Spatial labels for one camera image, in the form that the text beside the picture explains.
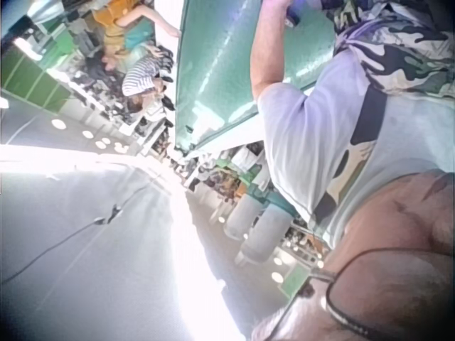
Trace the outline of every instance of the orange shirt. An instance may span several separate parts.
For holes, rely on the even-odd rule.
[[[118,18],[129,13],[138,2],[139,0],[111,0],[107,7],[93,11],[93,18],[105,27],[111,26]]]

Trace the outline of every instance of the woman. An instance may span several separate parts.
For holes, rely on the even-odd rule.
[[[95,20],[105,27],[102,61],[106,63],[106,70],[115,69],[119,60],[128,56],[135,46],[152,40],[154,27],[151,22],[170,36],[179,38],[181,35],[157,11],[137,4],[138,0],[112,0],[106,8],[93,13]]]

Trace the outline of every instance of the sleeve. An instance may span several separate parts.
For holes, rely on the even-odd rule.
[[[352,136],[366,80],[355,56],[339,53],[307,97],[278,83],[258,99],[264,147],[274,185],[308,221]]]
[[[132,96],[154,88],[154,67],[135,65],[128,71],[122,84],[123,95]]]

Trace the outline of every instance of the man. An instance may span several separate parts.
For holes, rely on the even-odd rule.
[[[453,34],[423,1],[311,0],[337,40],[307,97],[282,83],[290,2],[264,0],[252,92],[274,184],[333,251],[253,340],[425,340],[453,321]]]

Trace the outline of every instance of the black strap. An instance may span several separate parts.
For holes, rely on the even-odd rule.
[[[387,95],[380,90],[369,85],[363,100],[362,109],[355,125],[350,144],[356,146],[365,142],[372,142],[378,139],[379,133],[384,121],[385,105]],[[338,165],[332,181],[336,179],[346,167],[349,158],[349,149],[347,148]],[[320,224],[324,219],[331,216],[337,208],[336,201],[330,194],[325,192],[314,209],[313,218],[316,224]]]

